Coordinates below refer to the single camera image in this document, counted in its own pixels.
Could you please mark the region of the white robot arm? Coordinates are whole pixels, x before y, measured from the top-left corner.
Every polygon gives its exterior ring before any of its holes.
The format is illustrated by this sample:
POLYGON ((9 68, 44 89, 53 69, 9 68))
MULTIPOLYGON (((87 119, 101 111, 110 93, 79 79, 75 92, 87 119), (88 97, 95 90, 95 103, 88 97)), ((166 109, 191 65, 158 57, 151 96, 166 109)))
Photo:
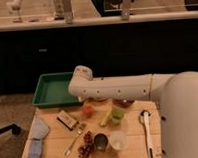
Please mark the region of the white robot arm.
POLYGON ((79 65, 70 80, 76 97, 159 103, 162 158, 198 158, 198 71, 96 79, 79 65))

